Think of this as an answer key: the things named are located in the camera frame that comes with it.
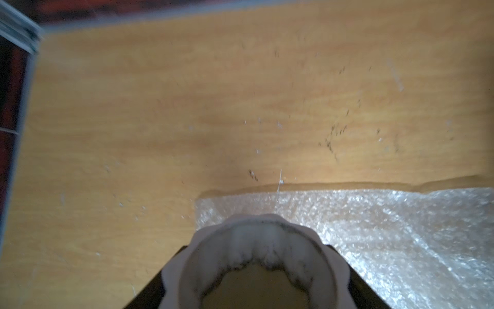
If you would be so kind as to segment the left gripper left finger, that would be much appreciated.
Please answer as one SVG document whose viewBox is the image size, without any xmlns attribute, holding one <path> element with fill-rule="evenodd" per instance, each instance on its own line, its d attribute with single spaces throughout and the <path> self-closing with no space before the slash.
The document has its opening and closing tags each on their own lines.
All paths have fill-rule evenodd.
<svg viewBox="0 0 494 309">
<path fill-rule="evenodd" d="M 186 248 L 186 245 L 181 247 L 124 308 L 180 308 L 178 300 L 175 299 L 177 292 L 174 290 L 174 283 L 167 283 L 167 280 L 163 278 L 163 272 L 173 267 L 176 256 L 179 256 Z"/>
</svg>

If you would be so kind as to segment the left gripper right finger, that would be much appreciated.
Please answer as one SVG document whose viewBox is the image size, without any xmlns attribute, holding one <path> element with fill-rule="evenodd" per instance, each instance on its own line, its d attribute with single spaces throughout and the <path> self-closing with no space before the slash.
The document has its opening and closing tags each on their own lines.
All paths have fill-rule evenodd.
<svg viewBox="0 0 494 309">
<path fill-rule="evenodd" d="M 325 285 L 328 308 L 391 308 L 333 246 L 325 247 L 330 273 L 329 283 Z"/>
</svg>

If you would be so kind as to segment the bubble wrap sheet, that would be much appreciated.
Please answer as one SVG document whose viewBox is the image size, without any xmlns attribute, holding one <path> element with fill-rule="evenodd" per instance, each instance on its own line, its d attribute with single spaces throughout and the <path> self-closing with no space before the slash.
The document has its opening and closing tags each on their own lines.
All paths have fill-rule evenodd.
<svg viewBox="0 0 494 309">
<path fill-rule="evenodd" d="M 196 225 L 268 213 L 313 229 L 392 308 L 493 307 L 491 188 L 201 198 Z"/>
</svg>

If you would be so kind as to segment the white ceramic ribbed vase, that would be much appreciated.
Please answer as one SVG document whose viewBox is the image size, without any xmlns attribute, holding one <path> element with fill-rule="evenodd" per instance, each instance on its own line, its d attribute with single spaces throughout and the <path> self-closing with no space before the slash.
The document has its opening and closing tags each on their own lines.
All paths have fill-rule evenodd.
<svg viewBox="0 0 494 309">
<path fill-rule="evenodd" d="M 161 270 L 165 295 L 159 307 L 200 308 L 227 273 L 250 265 L 282 270 L 307 293 L 310 308 L 356 308 L 347 262 L 315 231 L 276 214 L 233 215 L 195 232 Z"/>
</svg>

